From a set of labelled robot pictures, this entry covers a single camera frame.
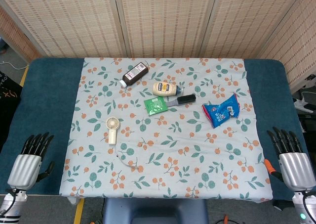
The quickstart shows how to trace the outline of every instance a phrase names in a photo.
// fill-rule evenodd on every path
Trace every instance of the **wicker partition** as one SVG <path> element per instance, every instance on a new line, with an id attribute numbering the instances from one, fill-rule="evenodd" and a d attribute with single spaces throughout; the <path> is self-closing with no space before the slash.
<path id="1" fill-rule="evenodd" d="M 121 0 L 132 57 L 194 57 L 213 0 Z"/>
<path id="2" fill-rule="evenodd" d="M 315 65 L 315 2 L 0 0 L 0 16 L 44 56 L 274 58 L 293 87 Z"/>
<path id="3" fill-rule="evenodd" d="M 251 58 L 294 0 L 216 0 L 201 57 Z"/>
<path id="4" fill-rule="evenodd" d="M 297 0 L 259 54 L 281 61 L 293 91 L 316 72 L 316 0 Z"/>
<path id="5" fill-rule="evenodd" d="M 31 62 L 41 57 L 41 54 L 2 7 L 0 7 L 0 19 L 0 35 L 25 61 Z"/>
<path id="6" fill-rule="evenodd" d="M 5 2 L 48 56 L 123 56 L 110 0 Z"/>

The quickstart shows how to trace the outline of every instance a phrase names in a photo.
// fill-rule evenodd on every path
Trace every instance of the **table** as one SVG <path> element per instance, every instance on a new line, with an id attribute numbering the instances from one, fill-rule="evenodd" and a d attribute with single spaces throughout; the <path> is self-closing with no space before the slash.
<path id="1" fill-rule="evenodd" d="M 143 62 L 132 86 L 120 78 Z M 156 82 L 184 87 L 195 103 L 149 116 Z M 240 113 L 212 128 L 204 103 L 234 95 Z M 272 198 L 242 59 L 86 58 L 74 108 L 60 193 L 74 197 Z M 105 121 L 121 120 L 117 145 Z"/>
<path id="2" fill-rule="evenodd" d="M 22 101 L 15 113 L 8 141 L 0 154 L 3 167 L 2 179 L 0 179 L 1 193 L 5 193 L 7 177 L 25 139 L 29 134 L 42 133 L 46 130 L 55 134 L 55 139 L 47 152 L 42 169 L 44 170 L 51 160 L 55 160 L 55 171 L 49 178 L 36 184 L 29 193 L 55 195 L 59 193 L 60 171 L 64 168 L 64 156 L 82 65 L 83 59 L 70 58 L 43 58 L 35 60 L 30 65 L 22 91 Z M 245 60 L 245 68 L 253 104 L 258 110 L 257 130 L 264 155 L 279 170 L 266 129 L 277 126 L 285 130 L 293 130 L 306 151 L 284 67 L 275 60 L 257 59 Z M 270 179 L 274 198 L 290 200 L 292 192 L 274 177 Z"/>

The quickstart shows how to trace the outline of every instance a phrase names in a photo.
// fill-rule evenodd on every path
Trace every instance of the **small handheld fan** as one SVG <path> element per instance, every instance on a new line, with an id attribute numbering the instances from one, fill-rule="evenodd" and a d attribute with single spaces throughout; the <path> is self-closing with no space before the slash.
<path id="1" fill-rule="evenodd" d="M 109 129 L 109 144 L 115 145 L 117 143 L 117 129 L 119 128 L 119 119 L 116 117 L 109 117 L 106 120 L 106 125 Z"/>

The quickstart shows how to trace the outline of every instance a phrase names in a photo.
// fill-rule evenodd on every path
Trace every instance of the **brown bottle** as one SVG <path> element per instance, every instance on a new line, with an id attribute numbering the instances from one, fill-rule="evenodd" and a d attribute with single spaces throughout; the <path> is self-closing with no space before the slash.
<path id="1" fill-rule="evenodd" d="M 148 73 L 148 67 L 146 67 L 142 62 L 138 63 L 135 67 L 133 67 L 131 70 L 126 72 L 119 82 L 121 83 L 122 87 L 131 86 L 136 81 L 141 79 L 143 75 Z"/>

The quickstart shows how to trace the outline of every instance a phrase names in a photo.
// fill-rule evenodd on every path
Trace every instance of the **green packet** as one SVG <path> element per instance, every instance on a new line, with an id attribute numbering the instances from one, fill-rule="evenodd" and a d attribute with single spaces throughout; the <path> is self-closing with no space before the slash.
<path id="1" fill-rule="evenodd" d="M 153 115 L 168 110 L 166 102 L 164 102 L 163 97 L 161 96 L 153 99 L 146 99 L 144 100 L 144 103 L 148 115 Z"/>

